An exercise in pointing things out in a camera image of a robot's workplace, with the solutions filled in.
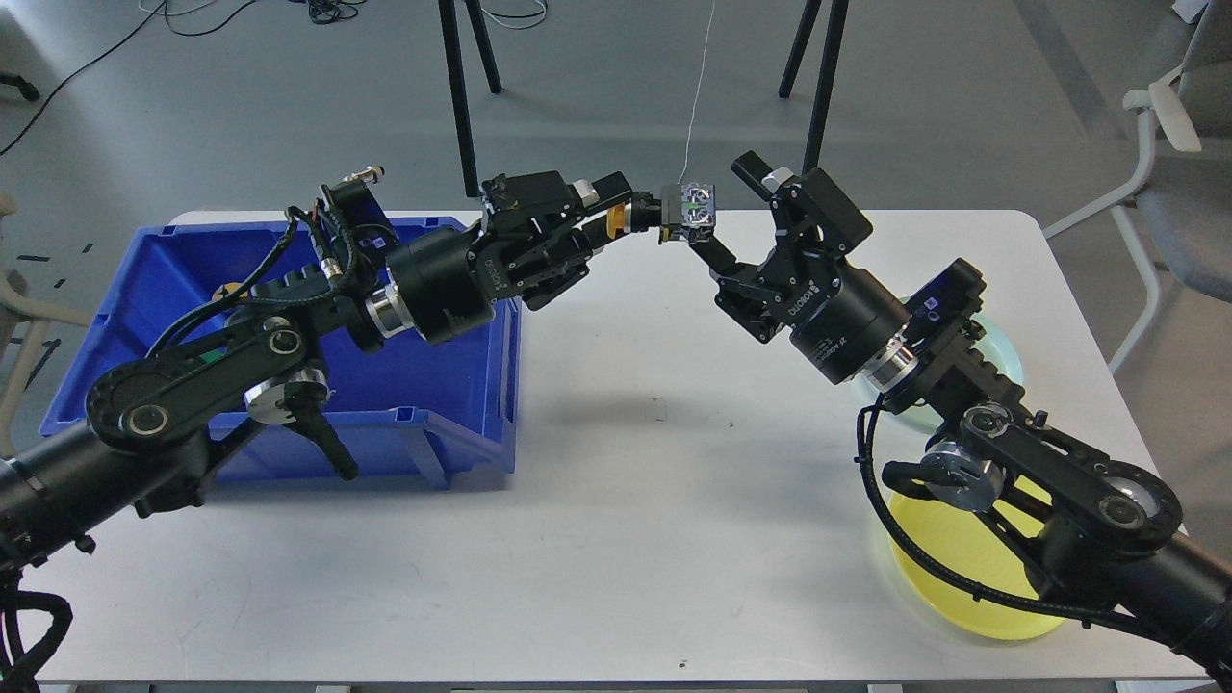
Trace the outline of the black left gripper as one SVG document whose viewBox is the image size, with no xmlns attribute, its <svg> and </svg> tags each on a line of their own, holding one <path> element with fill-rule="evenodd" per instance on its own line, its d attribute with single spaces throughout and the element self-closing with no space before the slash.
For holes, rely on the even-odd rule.
<svg viewBox="0 0 1232 693">
<path fill-rule="evenodd" d="M 383 245 L 384 281 L 366 297 L 381 338 L 413 329 L 431 344 L 452 342 L 489 323 L 505 298 L 549 305 L 588 276 L 593 253 L 625 236 L 665 240 L 663 201 L 634 192 L 622 171 L 573 185 L 559 171 L 498 174 L 479 182 L 479 197 L 474 224 Z"/>
</svg>

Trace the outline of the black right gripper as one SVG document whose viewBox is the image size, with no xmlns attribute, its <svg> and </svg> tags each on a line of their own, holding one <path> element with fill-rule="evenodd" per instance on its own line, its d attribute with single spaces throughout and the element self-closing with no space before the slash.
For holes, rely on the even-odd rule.
<svg viewBox="0 0 1232 693">
<path fill-rule="evenodd" d="M 871 236 L 871 219 L 819 166 L 796 174 L 745 152 L 731 171 L 770 205 L 779 236 L 812 252 L 774 248 L 753 265 L 711 232 L 692 233 L 686 242 L 718 286 L 716 305 L 756 342 L 787 327 L 788 342 L 829 382 L 849 380 L 910 319 L 871 273 L 843 259 Z"/>
</svg>

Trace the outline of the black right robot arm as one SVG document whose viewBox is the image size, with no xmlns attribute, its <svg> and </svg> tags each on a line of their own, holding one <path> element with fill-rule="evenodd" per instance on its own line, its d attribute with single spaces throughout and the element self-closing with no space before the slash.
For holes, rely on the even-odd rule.
<svg viewBox="0 0 1232 693">
<path fill-rule="evenodd" d="M 877 391 L 857 416 L 857 465 L 890 538 L 934 578 L 1008 608 L 1165 645 L 1230 689 L 1230 570 L 1180 530 L 1177 494 L 1154 474 L 1048 424 L 986 360 L 973 317 L 983 276 L 963 259 L 901 301 L 848 260 L 872 224 L 825 171 L 770 169 L 754 152 L 736 176 L 769 207 L 766 259 L 736 259 L 713 236 L 715 192 L 664 190 L 662 237 L 687 242 L 718 307 L 758 342 L 788 339 L 832 383 Z M 975 514 L 1025 570 L 1034 598 L 942 566 L 890 515 L 880 485 Z"/>
</svg>

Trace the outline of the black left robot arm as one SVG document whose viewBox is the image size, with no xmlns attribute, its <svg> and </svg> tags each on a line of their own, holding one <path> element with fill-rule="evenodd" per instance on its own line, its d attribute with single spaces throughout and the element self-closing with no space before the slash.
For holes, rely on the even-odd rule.
<svg viewBox="0 0 1232 693">
<path fill-rule="evenodd" d="M 322 337 L 363 351 L 413 329 L 439 344 L 492 321 L 501 298 L 537 310 L 577 285 L 604 245 L 664 223 L 665 200 L 620 171 L 568 182 L 559 171 L 480 184 L 483 215 L 462 231 L 395 238 L 371 192 L 382 166 L 322 186 L 246 280 L 185 313 L 143 358 L 103 372 L 87 416 L 2 460 L 2 689 L 34 692 L 67 638 L 59 596 L 18 588 L 23 571 L 133 507 L 198 507 L 218 469 L 266 425 L 320 449 L 334 474 L 359 465 L 324 416 Z"/>
</svg>

